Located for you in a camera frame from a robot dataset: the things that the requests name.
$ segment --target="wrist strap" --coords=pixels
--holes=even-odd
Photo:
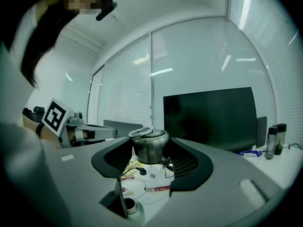
[[[36,134],[40,137],[41,134],[41,130],[43,128],[43,126],[45,126],[45,124],[43,122],[40,122],[36,128]]]

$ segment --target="stainless steel pot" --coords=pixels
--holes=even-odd
[[[163,149],[170,140],[167,131],[145,127],[130,132],[129,137],[133,139],[134,151],[141,163],[157,164],[167,158],[163,155]]]

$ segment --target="ceiling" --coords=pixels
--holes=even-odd
[[[114,0],[117,8],[102,21],[96,20],[100,10],[80,14],[63,30],[62,35],[87,46],[95,53],[128,31],[157,17],[190,6],[209,6],[218,14],[225,13],[225,0]]]

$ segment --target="white sleeve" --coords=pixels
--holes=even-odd
[[[9,52],[13,63],[19,69],[21,69],[21,63],[28,40],[36,27],[36,5],[34,5],[23,15]]]

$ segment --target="black monitor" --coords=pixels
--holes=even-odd
[[[172,137],[237,151],[256,144],[250,87],[165,96],[164,129]]]

